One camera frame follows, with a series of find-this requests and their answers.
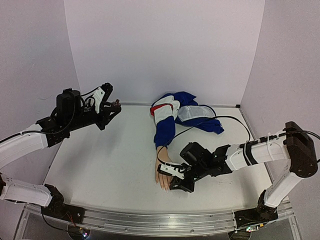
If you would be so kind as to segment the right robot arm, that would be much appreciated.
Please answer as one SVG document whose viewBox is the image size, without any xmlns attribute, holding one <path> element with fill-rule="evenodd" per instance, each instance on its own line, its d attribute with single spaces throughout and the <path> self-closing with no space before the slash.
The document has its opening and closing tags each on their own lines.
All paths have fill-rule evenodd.
<svg viewBox="0 0 320 240">
<path fill-rule="evenodd" d="M 318 171 L 312 132 L 289 121 L 281 133 L 268 134 L 242 144 L 227 144 L 210 152 L 197 142 L 190 142 L 180 156 L 186 161 L 183 176 L 173 175 L 170 190 L 192 193 L 195 183 L 206 176 L 231 174 L 245 167 L 286 160 L 281 175 L 263 193 L 263 205 L 277 208 L 281 201 L 303 179 Z"/>
</svg>

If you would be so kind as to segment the red nail polish bottle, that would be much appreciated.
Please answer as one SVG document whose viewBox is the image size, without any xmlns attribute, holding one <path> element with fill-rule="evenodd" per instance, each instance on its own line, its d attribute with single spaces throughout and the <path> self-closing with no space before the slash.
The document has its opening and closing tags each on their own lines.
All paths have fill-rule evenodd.
<svg viewBox="0 0 320 240">
<path fill-rule="evenodd" d="M 121 103 L 120 103 L 120 100 L 119 99 L 116 99 L 115 101 L 113 101 L 111 103 L 113 106 L 121 106 Z"/>
</svg>

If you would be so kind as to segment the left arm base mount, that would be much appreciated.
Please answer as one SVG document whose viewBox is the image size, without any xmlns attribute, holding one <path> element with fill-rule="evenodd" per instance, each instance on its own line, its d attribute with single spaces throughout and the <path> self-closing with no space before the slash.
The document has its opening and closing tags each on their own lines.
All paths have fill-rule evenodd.
<svg viewBox="0 0 320 240">
<path fill-rule="evenodd" d="M 75 224 L 83 222 L 85 215 L 83 207 L 66 204 L 64 196 L 55 186 L 49 184 L 45 184 L 44 186 L 49 190 L 51 196 L 49 204 L 41 207 L 41 213 L 44 216 L 70 221 Z"/>
</svg>

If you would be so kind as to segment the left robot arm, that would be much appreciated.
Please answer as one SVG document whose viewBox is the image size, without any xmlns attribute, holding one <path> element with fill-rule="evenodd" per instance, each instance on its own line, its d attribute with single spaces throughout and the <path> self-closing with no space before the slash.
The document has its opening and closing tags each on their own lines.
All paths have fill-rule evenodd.
<svg viewBox="0 0 320 240">
<path fill-rule="evenodd" d="M 63 90 L 56 97 L 56 106 L 50 116 L 1 140 L 1 168 L 29 153 L 61 143 L 75 130 L 96 125 L 103 131 L 122 110 L 118 99 L 108 101 L 112 91 L 110 83 L 104 83 L 85 94 L 72 88 Z M 15 180 L 3 173 L 0 175 L 0 198 L 47 207 L 58 219 L 64 218 L 68 213 L 63 196 L 54 186 Z"/>
</svg>

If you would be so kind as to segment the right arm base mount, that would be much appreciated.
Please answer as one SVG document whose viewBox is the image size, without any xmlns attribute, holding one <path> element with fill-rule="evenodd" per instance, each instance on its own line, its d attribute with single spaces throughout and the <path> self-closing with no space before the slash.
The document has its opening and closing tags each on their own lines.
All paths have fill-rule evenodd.
<svg viewBox="0 0 320 240">
<path fill-rule="evenodd" d="M 237 230 L 267 224 L 268 222 L 277 220 L 278 217 L 277 208 L 266 206 L 262 195 L 259 197 L 256 207 L 238 210 L 234 213 Z"/>
</svg>

